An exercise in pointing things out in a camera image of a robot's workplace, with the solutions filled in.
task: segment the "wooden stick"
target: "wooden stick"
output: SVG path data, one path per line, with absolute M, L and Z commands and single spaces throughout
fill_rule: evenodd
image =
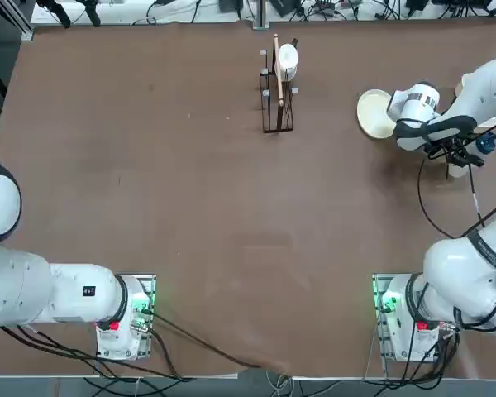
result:
M 279 43 L 277 33 L 274 35 L 274 51 L 275 51 L 275 77 L 278 80 L 278 99 L 279 106 L 283 106 L 283 82 L 281 81 L 281 65 L 279 64 Z

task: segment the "floor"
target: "floor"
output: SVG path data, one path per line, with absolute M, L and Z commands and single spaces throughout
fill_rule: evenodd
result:
M 26 14 L 31 13 L 33 0 L 22 4 L 22 11 Z M 17 52 L 20 47 L 20 36 L 7 22 L 0 18 L 0 75 L 7 84 L 9 81 Z M 95 380 L 100 385 L 107 382 Z M 165 387 L 168 381 L 162 379 L 150 380 L 159 387 Z M 316 394 L 331 385 L 331 381 L 303 381 L 302 388 L 304 395 Z M 296 382 L 293 395 L 300 396 L 302 391 Z M 133 394 L 136 389 L 135 385 L 119 384 L 114 385 L 112 390 L 120 393 Z M 359 381 L 344 381 L 332 390 L 325 393 L 326 396 L 345 395 L 350 397 L 372 396 L 378 390 L 377 386 L 361 384 Z M 80 378 L 0 378 L 0 397 L 75 397 L 90 396 L 95 393 L 92 386 L 87 385 Z M 145 393 L 148 389 L 141 385 L 139 392 Z M 272 389 L 269 387 L 263 371 L 250 370 L 239 376 L 239 380 L 196 380 L 187 385 L 179 385 L 172 389 L 169 397 L 197 395 L 202 397 L 213 396 L 269 396 Z M 437 397 L 450 397 L 457 395 L 496 395 L 496 381 L 444 381 L 433 391 L 417 390 L 411 386 L 397 391 L 387 391 L 384 395 L 434 395 Z

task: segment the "white cup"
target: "white cup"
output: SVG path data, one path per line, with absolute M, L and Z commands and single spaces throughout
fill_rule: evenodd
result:
M 279 47 L 278 57 L 281 80 L 292 80 L 298 70 L 298 50 L 292 44 L 283 44 Z

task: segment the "white robotic arm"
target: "white robotic arm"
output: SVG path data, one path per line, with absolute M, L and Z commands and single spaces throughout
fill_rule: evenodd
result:
M 496 219 L 479 232 L 430 247 L 423 273 L 393 277 L 381 306 L 394 356 L 401 361 L 407 360 L 412 332 L 424 341 L 412 349 L 412 360 L 420 361 L 437 341 L 443 322 L 459 328 L 476 323 L 496 334 Z
M 441 148 L 449 151 L 448 162 L 461 168 L 483 165 L 483 156 L 494 149 L 496 135 L 482 136 L 477 141 L 474 129 L 496 117 L 496 60 L 470 74 L 460 96 L 442 115 L 436 113 L 439 99 L 439 92 L 426 82 L 407 91 L 395 91 L 387 113 L 396 122 L 398 145 L 407 151 Z
M 395 134 L 403 149 L 464 150 L 454 155 L 464 156 L 467 164 L 475 164 L 472 155 L 481 157 L 494 149 L 496 136 L 477 136 L 470 145 L 461 141 L 461 147 L 455 140 L 470 137 L 476 126 L 496 116 L 496 60 L 470 75 L 442 115 L 436 113 L 438 101 L 439 93 L 428 83 L 395 92 L 388 114 L 397 122 Z M 396 360 L 408 359 L 411 341 L 411 360 L 431 359 L 424 355 L 439 338 L 441 323 L 496 334 L 496 219 L 479 232 L 434 244 L 425 255 L 423 273 L 394 276 L 379 307 Z
M 0 165 L 0 242 L 17 226 L 21 205 L 17 182 Z M 134 360 L 150 351 L 149 316 L 141 310 L 153 301 L 137 276 L 91 264 L 49 264 L 0 246 L 0 326 L 96 323 L 98 355 Z

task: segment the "brown table surface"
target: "brown table surface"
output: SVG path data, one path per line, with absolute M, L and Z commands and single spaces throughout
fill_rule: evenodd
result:
M 266 136 L 259 50 L 275 32 L 299 40 L 300 92 L 296 129 Z M 422 157 L 367 139 L 356 100 L 427 79 L 448 104 L 461 75 L 494 57 L 487 19 L 39 30 L 21 46 L 0 124 L 0 161 L 24 198 L 7 245 L 154 272 L 157 310 L 232 355 L 290 375 L 361 377 L 371 275 L 420 271 L 441 236 L 417 201 Z M 496 152 L 475 178 L 487 212 Z M 445 229 L 475 221 L 467 180 L 445 181 L 441 165 L 425 169 L 422 194 Z M 95 346 L 91 325 L 44 329 Z M 241 369 L 159 329 L 184 374 Z M 464 334 L 461 345 L 450 376 L 496 379 L 496 337 Z M 167 371 L 157 347 L 139 364 Z M 87 369 L 0 331 L 0 375 Z

